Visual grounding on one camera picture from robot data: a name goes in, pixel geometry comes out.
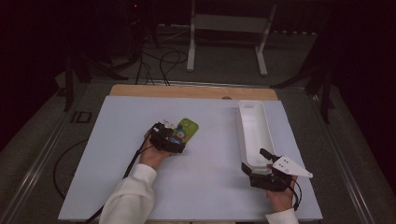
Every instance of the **white tray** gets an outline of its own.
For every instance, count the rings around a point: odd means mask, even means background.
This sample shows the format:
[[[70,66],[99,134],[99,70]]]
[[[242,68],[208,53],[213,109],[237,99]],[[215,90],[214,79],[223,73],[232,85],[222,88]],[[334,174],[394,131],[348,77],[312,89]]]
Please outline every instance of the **white tray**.
[[[239,102],[240,116],[237,116],[241,161],[255,174],[269,174],[266,166],[272,164],[260,154],[260,148],[275,155],[273,141],[265,116],[264,104],[259,101]]]

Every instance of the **white sweatshirt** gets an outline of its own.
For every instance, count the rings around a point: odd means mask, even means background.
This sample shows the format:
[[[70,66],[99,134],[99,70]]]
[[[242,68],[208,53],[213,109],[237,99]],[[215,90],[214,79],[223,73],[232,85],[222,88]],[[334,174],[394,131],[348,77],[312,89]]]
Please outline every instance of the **white sweatshirt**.
[[[107,199],[100,224],[144,224],[154,207],[152,184],[157,173],[145,164],[137,164],[130,176],[121,180]],[[271,224],[298,223],[294,210],[266,215]]]

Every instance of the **floor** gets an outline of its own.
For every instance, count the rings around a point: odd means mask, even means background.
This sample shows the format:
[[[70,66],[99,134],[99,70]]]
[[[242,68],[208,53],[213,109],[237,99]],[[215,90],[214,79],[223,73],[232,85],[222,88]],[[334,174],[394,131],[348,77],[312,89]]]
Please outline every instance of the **floor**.
[[[165,40],[169,36],[160,35],[163,49],[155,49],[150,40],[144,46],[139,84],[164,85],[160,63],[166,73],[172,64],[164,61],[183,61],[185,54],[176,52],[161,61],[172,50],[169,48],[188,49],[188,34]],[[166,77],[171,85],[268,88],[298,73],[315,38],[270,35],[264,49],[269,74],[261,77],[253,42],[239,39],[220,43],[203,34],[198,40],[194,71],[187,72],[185,62],[177,63]],[[26,123],[0,154],[1,223],[63,223],[57,220],[63,198],[54,187],[53,177],[61,195],[66,194],[104,98],[115,83],[134,84],[138,69],[136,63],[118,71],[129,78],[127,81],[113,80],[94,70],[90,84],[75,78],[76,99],[68,113],[63,112],[64,98],[54,95]],[[312,184],[323,219],[312,223],[396,223],[395,196],[336,87],[332,87],[334,108],[329,111],[328,125],[318,114],[317,98],[305,94],[306,81],[276,93],[288,113],[305,166],[319,176]],[[71,122],[75,111],[91,112],[91,121]]]

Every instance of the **dark background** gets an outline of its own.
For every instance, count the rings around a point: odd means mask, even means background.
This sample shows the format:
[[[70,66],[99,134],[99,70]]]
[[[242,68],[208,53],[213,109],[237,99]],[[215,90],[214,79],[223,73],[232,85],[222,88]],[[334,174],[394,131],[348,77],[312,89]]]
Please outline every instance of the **dark background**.
[[[189,24],[188,2],[162,1],[156,7],[157,21]],[[216,8],[206,2],[209,5],[204,5],[204,10]],[[77,45],[83,43],[80,47],[97,55],[97,60],[106,57],[106,41],[114,36],[101,33],[101,19],[96,15],[97,10],[103,9],[97,7],[98,3],[1,2],[0,149],[58,90],[53,78],[64,70],[64,53],[67,51],[60,32],[67,31]],[[393,161],[396,156],[395,6],[378,1],[360,1],[331,8],[334,11],[307,60],[314,59],[310,62],[315,63],[315,59],[324,57],[329,61],[332,84],[339,87],[384,175],[396,191]],[[308,19],[322,14],[322,10],[322,7],[311,9],[312,15]],[[283,11],[296,10],[285,7]],[[68,18],[70,13],[77,15],[78,20]],[[273,29],[287,25],[284,20],[275,17]],[[66,27],[60,31],[59,24]],[[318,29],[321,24],[312,24],[313,29]],[[85,45],[85,40],[90,40],[90,45]]]

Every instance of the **green object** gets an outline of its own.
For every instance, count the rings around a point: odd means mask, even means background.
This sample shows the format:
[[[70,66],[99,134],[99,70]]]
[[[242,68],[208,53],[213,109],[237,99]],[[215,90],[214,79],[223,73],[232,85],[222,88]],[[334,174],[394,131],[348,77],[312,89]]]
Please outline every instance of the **green object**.
[[[198,124],[194,121],[184,118],[182,119],[177,127],[174,129],[173,135],[170,138],[171,142],[186,144],[192,136],[198,131]]]

